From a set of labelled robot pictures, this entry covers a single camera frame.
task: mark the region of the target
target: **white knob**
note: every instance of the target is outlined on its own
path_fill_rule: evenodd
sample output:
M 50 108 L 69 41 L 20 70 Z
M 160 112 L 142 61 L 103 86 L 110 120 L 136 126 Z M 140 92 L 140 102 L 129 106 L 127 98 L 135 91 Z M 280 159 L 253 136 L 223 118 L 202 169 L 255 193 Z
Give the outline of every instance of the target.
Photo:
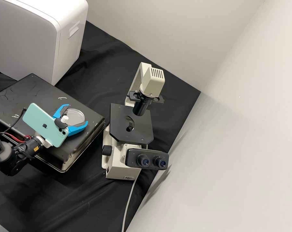
M 64 115 L 64 116 L 61 118 L 61 122 L 66 123 L 67 121 L 68 121 L 68 116 Z

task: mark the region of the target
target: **ventilation slots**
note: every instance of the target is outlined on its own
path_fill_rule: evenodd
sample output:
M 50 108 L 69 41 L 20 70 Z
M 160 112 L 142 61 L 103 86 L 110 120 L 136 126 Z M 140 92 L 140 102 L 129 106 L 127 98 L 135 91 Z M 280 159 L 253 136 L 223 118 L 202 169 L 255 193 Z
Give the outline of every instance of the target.
M 151 69 L 151 74 L 154 77 L 163 78 L 163 73 L 162 73 L 162 70 L 160 70 L 160 69 L 154 69 L 154 68 L 152 68 Z

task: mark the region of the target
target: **microscope base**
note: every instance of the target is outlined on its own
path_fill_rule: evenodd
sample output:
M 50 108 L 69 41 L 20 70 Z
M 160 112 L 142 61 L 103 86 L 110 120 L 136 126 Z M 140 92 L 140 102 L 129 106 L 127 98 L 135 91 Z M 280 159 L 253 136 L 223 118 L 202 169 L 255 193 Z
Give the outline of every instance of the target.
M 110 156 L 102 155 L 102 168 L 106 169 L 106 178 L 135 180 L 141 169 L 131 168 L 125 165 L 126 151 L 129 148 L 142 148 L 141 145 L 120 143 L 109 134 L 109 126 L 104 130 L 103 146 L 112 146 Z

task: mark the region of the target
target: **black case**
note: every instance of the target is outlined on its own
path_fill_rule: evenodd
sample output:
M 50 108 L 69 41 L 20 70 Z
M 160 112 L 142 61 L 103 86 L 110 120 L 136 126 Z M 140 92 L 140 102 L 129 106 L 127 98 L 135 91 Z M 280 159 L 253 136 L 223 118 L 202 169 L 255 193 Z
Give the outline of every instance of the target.
M 61 105 L 70 104 L 70 108 L 82 111 L 88 121 L 87 127 L 82 132 L 68 137 L 59 148 L 50 147 L 36 155 L 38 159 L 57 171 L 65 172 L 104 129 L 105 119 L 58 88 L 30 74 L 0 92 L 0 131 L 13 124 L 22 109 L 27 108 L 32 102 L 51 116 Z M 9 133 L 23 138 L 35 132 L 20 119 Z

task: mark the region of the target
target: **black cable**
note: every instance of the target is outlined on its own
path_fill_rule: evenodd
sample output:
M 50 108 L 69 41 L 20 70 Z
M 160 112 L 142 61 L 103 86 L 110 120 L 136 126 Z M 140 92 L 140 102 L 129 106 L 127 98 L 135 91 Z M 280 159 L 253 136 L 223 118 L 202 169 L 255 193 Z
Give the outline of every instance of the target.
M 0 132 L 0 134 L 2 134 L 2 133 L 6 133 L 6 132 L 9 131 L 14 125 L 16 125 L 16 123 L 19 121 L 19 119 L 22 117 L 22 115 L 23 115 L 25 112 L 26 112 L 26 108 L 23 108 L 23 110 L 22 110 L 22 112 L 21 112 L 19 118 L 17 118 L 17 120 L 16 120 L 16 121 L 15 121 L 15 122 L 14 122 L 9 128 L 7 128 L 5 131 Z

